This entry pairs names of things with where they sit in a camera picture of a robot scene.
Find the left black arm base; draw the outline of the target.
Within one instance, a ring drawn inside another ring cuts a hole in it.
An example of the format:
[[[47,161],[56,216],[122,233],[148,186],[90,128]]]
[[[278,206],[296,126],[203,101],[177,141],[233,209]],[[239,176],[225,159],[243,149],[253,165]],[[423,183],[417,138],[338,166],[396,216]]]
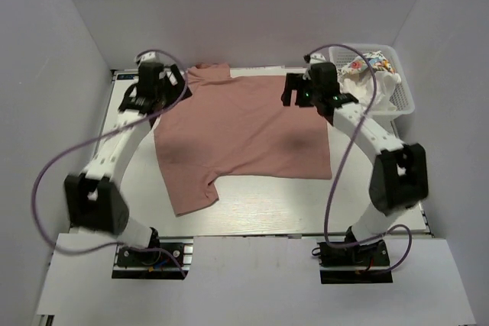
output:
[[[189,272],[193,255],[193,240],[179,238],[160,239],[161,252],[142,253],[129,247],[117,247],[112,267],[113,279],[184,280]]]

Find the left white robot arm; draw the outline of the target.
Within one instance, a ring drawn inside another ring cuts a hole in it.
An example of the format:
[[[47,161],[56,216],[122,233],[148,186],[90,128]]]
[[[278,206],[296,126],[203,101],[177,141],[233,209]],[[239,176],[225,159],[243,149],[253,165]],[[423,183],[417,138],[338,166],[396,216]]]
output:
[[[64,180],[71,223],[102,232],[135,247],[146,264],[160,259],[161,245],[153,228],[133,219],[119,186],[140,142],[149,135],[159,115],[192,95],[176,64],[142,62],[138,80],[125,91],[115,126],[104,137],[96,155],[78,175]]]

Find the pink t shirt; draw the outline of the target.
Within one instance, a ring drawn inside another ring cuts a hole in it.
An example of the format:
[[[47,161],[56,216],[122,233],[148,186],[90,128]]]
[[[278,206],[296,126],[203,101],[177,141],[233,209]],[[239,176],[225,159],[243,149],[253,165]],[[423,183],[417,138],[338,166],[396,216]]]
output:
[[[154,129],[175,215],[218,201],[221,176],[332,178],[326,122],[314,108],[283,106],[284,76],[233,77],[227,64],[197,64],[188,79],[192,96]]]

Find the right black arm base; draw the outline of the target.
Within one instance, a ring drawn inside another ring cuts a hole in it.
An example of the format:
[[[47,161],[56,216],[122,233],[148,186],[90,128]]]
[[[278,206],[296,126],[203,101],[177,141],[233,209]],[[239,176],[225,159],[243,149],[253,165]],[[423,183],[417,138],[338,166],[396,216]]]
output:
[[[311,254],[319,260],[323,285],[388,284],[393,282],[390,258],[383,240],[365,249],[335,249],[321,242]]]

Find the white colourful print t shirt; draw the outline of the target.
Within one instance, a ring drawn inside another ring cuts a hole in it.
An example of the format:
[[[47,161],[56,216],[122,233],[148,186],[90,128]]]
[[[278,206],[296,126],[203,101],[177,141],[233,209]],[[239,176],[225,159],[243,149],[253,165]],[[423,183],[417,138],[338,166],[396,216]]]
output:
[[[343,77],[361,75],[364,73],[370,74],[369,67],[375,72],[396,73],[395,68],[382,52],[374,51],[364,53],[363,56],[356,56],[351,62],[341,67],[339,75]]]

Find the white t shirt black print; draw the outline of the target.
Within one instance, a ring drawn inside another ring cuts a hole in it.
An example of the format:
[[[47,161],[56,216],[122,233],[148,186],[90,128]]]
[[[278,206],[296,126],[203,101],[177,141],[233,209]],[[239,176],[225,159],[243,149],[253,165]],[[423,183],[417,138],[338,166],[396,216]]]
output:
[[[362,106],[367,107],[371,99],[374,104],[371,111],[396,111],[397,107],[390,98],[402,79],[399,73],[376,70],[377,91],[374,92],[374,81],[368,69],[341,71],[338,76],[341,91],[352,94]]]

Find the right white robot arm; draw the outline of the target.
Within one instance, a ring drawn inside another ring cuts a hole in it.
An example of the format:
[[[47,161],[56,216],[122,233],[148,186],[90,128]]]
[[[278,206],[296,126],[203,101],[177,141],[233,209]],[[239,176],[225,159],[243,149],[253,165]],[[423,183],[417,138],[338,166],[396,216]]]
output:
[[[364,263],[394,222],[429,194],[426,151],[389,134],[350,93],[343,93],[333,63],[311,63],[304,74],[289,73],[281,96],[283,105],[315,107],[318,114],[349,137],[372,165],[370,202],[349,231],[346,257]]]

